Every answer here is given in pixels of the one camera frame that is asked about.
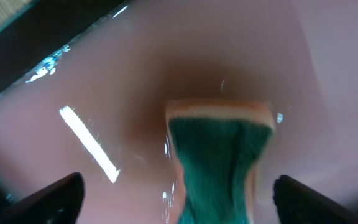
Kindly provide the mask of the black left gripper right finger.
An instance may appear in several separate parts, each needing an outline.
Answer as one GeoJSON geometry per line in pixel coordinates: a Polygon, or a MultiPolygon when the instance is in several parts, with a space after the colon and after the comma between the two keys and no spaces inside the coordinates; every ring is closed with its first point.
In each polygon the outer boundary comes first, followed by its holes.
{"type": "Polygon", "coordinates": [[[288,175],[273,185],[273,201],[281,224],[356,224],[358,213],[288,175]]]}

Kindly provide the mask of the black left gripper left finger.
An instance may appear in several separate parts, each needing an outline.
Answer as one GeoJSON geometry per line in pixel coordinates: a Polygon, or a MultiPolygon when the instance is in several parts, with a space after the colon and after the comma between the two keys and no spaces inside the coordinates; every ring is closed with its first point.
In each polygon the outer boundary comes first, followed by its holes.
{"type": "Polygon", "coordinates": [[[74,172],[5,208],[0,223],[75,224],[84,197],[83,176],[74,172]]]}

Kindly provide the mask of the green and orange sponge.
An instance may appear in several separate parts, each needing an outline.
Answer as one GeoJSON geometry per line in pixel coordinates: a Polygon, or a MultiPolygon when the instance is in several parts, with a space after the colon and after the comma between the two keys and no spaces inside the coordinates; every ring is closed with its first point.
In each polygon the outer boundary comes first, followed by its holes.
{"type": "Polygon", "coordinates": [[[275,131],[268,104],[179,100],[166,124],[178,176],[177,223],[253,223],[255,170],[275,131]]]}

